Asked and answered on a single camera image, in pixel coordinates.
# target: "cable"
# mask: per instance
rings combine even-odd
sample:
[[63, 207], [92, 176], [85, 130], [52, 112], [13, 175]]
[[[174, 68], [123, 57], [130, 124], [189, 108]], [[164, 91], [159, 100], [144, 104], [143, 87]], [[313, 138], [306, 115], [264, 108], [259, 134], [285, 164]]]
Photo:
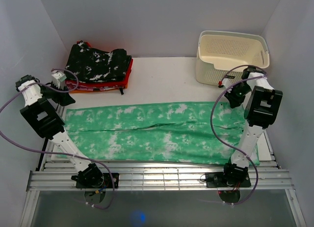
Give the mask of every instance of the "cable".
[[[69, 70], [64, 70], [64, 69], [52, 69], [51, 71], [63, 71], [63, 72], [66, 71], [66, 72], [69, 72], [69, 73], [71, 73], [71, 74], [75, 77], [75, 79], [76, 79], [76, 81], [77, 81], [77, 84], [76, 84], [75, 87], [74, 87], [73, 89], [71, 89], [71, 90], [61, 91], [61, 90], [57, 90], [57, 89], [55, 89], [55, 88], [52, 88], [52, 87], [50, 87], [50, 86], [48, 86], [48, 85], [46, 85], [46, 84], [40, 83], [40, 82], [31, 83], [31, 84], [29, 84], [27, 87], [23, 88], [20, 92], [18, 92], [17, 94], [15, 94], [9, 101], [7, 101], [7, 102], [0, 108], [0, 114], [1, 114], [1, 112], [6, 108], [6, 106], [8, 106], [14, 99], [16, 99], [18, 96], [20, 96], [28, 87], [30, 87], [30, 86], [32, 86], [32, 85], [42, 85], [42, 86], [47, 87], [47, 88], [49, 88], [49, 89], [51, 89], [51, 90], [53, 90], [53, 91], [55, 91], [55, 92], [58, 92], [58, 93], [68, 93], [68, 92], [71, 92], [71, 91], [77, 89], [77, 87], [78, 87], [78, 85], [79, 85], [79, 79], [78, 79], [78, 77], [77, 77], [75, 74], [73, 74], [71, 71], [69, 71]], [[99, 161], [96, 161], [96, 160], [91, 159], [91, 158], [81, 157], [81, 156], [78, 156], [78, 155], [74, 155], [74, 154], [70, 154], [70, 153], [65, 153], [65, 152], [38, 151], [38, 150], [35, 150], [35, 149], [32, 149], [32, 148], [28, 148], [28, 147], [25, 147], [25, 146], [23, 146], [23, 145], [20, 145], [20, 144], [16, 143], [15, 141], [11, 140], [11, 139], [8, 138], [1, 130], [0, 130], [0, 136], [3, 137], [5, 140], [7, 140], [10, 144], [12, 144], [12, 145], [14, 145], [14, 146], [16, 146], [16, 147], [19, 147], [19, 148], [21, 148], [21, 149], [23, 149], [23, 150], [29, 151], [29, 152], [42, 153], [42, 154], [65, 155], [65, 156], [77, 157], [77, 158], [80, 158], [80, 159], [83, 159], [83, 160], [91, 161], [91, 162], [98, 163], [98, 164], [102, 165], [102, 166], [105, 167], [106, 170], [108, 171], [109, 176], [110, 176], [110, 179], [111, 179], [111, 182], [112, 182], [112, 192], [113, 192], [113, 193], [112, 193], [112, 197], [111, 197], [111, 199], [110, 199], [109, 204], [108, 204], [106, 207], [102, 207], [102, 206], [99, 206], [99, 205], [94, 205], [94, 204], [92, 204], [92, 203], [88, 203], [88, 204], [91, 205], [92, 207], [95, 207], [95, 208], [98, 208], [98, 209], [101, 209], [101, 210], [106, 210], [106, 209], [108, 209], [108, 208], [111, 206], [111, 204], [112, 204], [112, 202], [113, 202], [113, 199], [114, 199], [114, 194], [115, 194], [115, 193], [114, 193], [114, 190], [115, 190], [115, 189], [114, 189], [114, 181], [113, 181], [113, 176], [112, 176], [112, 173], [111, 173], [110, 169], [109, 169], [104, 163], [99, 162]]]
[[[236, 70], [236, 69], [238, 69], [238, 68], [240, 68], [240, 67], [244, 67], [244, 66], [253, 66], [253, 65], [240, 65], [240, 66], [237, 66], [237, 67], [232, 68], [230, 71], [228, 71], [228, 72], [224, 75], [224, 77], [222, 78], [221, 82], [224, 80], [224, 78], [225, 78], [225, 76], [226, 76], [227, 74], [229, 74], [230, 72], [232, 72], [232, 71], [234, 71], [234, 70]], [[256, 67], [257, 69], [260, 69], [260, 70], [262, 70], [263, 72], [265, 72], [263, 69], [261, 69], [261, 68], [258, 67], [258, 66], [253, 66], [253, 67]], [[264, 77], [266, 77], [266, 76], [267, 76], [267, 74], [265, 74], [265, 75], [263, 75], [263, 76], [257, 76], [257, 77], [252, 77], [252, 78], [243, 79], [243, 80], [240, 80], [240, 81], [238, 81], [238, 82], [236, 82], [236, 83], [233, 83], [232, 85], [230, 85], [228, 88], [226, 88], [226, 89], [218, 96], [218, 98], [216, 99], [216, 101], [215, 101], [215, 103], [214, 103], [214, 105], [213, 105], [213, 107], [212, 107], [211, 113], [210, 113], [210, 127], [211, 127], [211, 130], [212, 130], [213, 134], [215, 135], [215, 137], [216, 137], [220, 142], [222, 142], [224, 145], [226, 145], [226, 146], [228, 146], [228, 147], [230, 147], [230, 148], [232, 148], [232, 149], [234, 149], [234, 150], [236, 150], [236, 151], [242, 153], [242, 154], [249, 160], [249, 162], [252, 164], [252, 166], [253, 166], [253, 168], [254, 168], [254, 170], [255, 170], [255, 173], [256, 173], [256, 181], [255, 181], [254, 187], [253, 187], [253, 189], [251, 190], [251, 192], [249, 193], [249, 195], [246, 196], [243, 200], [241, 200], [241, 201], [239, 201], [239, 202], [236, 202], [236, 203], [233, 203], [233, 202], [232, 202], [232, 203], [230, 203], [230, 202], [223, 202], [223, 203], [226, 203], [226, 204], [229, 204], [229, 205], [239, 205], [239, 204], [242, 204], [242, 203], [246, 202], [246, 201], [252, 196], [252, 194], [253, 194], [254, 191], [256, 190], [256, 187], [257, 187], [257, 184], [258, 184], [258, 181], [259, 181], [259, 173], [258, 173], [257, 167], [256, 167], [256, 165], [254, 164], [254, 162], [252, 161], [252, 159], [251, 159], [244, 151], [242, 151], [241, 149], [239, 149], [239, 148], [237, 148], [237, 147], [235, 147], [235, 146], [233, 146], [233, 145], [231, 145], [231, 144], [226, 143], [225, 141], [223, 141], [223, 140], [217, 135], [217, 133], [216, 133], [216, 131], [215, 131], [215, 129], [214, 129], [213, 121], [212, 121], [212, 120], [213, 120], [213, 115], [214, 115], [214, 110], [215, 110], [215, 108], [216, 108], [216, 106], [217, 106], [219, 100], [222, 98], [222, 96], [225, 95], [225, 93], [226, 93], [229, 89], [231, 89], [232, 87], [234, 87], [234, 86], [236, 86], [237, 84], [242, 83], [242, 82], [251, 81], [251, 80], [256, 80], [256, 79], [261, 79], [261, 78], [264, 78]], [[207, 201], [207, 200], [202, 200], [202, 199], [199, 199], [199, 201], [217, 203], [216, 201]]]

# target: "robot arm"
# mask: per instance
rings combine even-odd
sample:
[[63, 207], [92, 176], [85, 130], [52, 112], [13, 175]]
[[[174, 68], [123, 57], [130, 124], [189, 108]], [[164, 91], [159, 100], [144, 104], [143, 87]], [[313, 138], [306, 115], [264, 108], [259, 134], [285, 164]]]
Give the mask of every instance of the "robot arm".
[[[56, 72], [52, 75], [52, 78], [52, 87], [62, 90], [64, 88], [65, 75], [61, 72]], [[35, 82], [37, 82], [37, 79], [30, 75], [26, 75], [16, 82], [17, 91], [27, 88], [22, 93], [25, 100], [25, 107], [20, 110], [22, 116], [40, 137], [49, 139], [62, 152], [73, 154], [72, 157], [69, 157], [69, 160], [75, 167], [78, 175], [72, 176], [72, 180], [86, 188], [100, 187], [104, 182], [103, 173], [96, 164], [74, 156], [86, 158], [68, 136], [64, 128], [64, 121], [47, 98], [51, 98], [62, 106], [75, 103], [75, 100], [68, 93], [57, 93], [40, 85], [29, 86]]]
[[[263, 76], [265, 73], [255, 67], [248, 67], [243, 71], [242, 79]], [[231, 85], [228, 79], [224, 79], [223, 86]], [[233, 87], [225, 94], [231, 108], [240, 106], [248, 92], [252, 92], [244, 111], [245, 127], [238, 148], [251, 156], [258, 139], [264, 130], [274, 123], [283, 93], [275, 90], [266, 78], [246, 81]], [[224, 176], [228, 183], [242, 183], [248, 179], [249, 162], [246, 157], [235, 151], [229, 162], [224, 166]]]

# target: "stack of folded clothes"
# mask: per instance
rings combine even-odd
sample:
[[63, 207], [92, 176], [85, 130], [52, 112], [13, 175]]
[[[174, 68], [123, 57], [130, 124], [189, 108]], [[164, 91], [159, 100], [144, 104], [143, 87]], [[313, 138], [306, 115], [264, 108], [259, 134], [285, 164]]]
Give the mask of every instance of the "stack of folded clothes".
[[[89, 43], [80, 41], [72, 46], [65, 69], [72, 71], [79, 81], [72, 92], [99, 92], [127, 88], [133, 59], [124, 49], [109, 52], [94, 49]], [[66, 73], [66, 85], [73, 89], [75, 77]]]

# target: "green cloth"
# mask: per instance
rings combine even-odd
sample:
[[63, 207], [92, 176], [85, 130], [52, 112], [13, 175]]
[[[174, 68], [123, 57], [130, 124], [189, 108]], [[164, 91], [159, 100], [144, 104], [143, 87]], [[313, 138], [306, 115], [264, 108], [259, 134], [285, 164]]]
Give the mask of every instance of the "green cloth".
[[[225, 164], [233, 150], [213, 135], [213, 102], [110, 106], [66, 111], [66, 130], [89, 158], [115, 161]], [[219, 103], [213, 123], [226, 142], [238, 145], [243, 108]], [[259, 163], [257, 152], [252, 159]]]

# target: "white plastic basket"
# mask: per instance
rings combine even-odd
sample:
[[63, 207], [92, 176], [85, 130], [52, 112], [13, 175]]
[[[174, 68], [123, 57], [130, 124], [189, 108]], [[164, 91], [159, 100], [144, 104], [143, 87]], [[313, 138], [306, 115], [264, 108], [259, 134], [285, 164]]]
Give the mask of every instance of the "white plastic basket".
[[[226, 31], [203, 31], [198, 42], [196, 80], [203, 84], [218, 85], [226, 71], [250, 64], [267, 68], [269, 51], [259, 35]], [[241, 80], [241, 67], [228, 74], [232, 83]]]

